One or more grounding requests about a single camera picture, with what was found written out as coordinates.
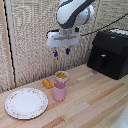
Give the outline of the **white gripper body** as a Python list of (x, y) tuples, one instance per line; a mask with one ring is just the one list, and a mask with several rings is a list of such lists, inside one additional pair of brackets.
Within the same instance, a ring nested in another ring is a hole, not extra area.
[(50, 48), (74, 45), (79, 42), (80, 28), (56, 29), (47, 33), (46, 45)]

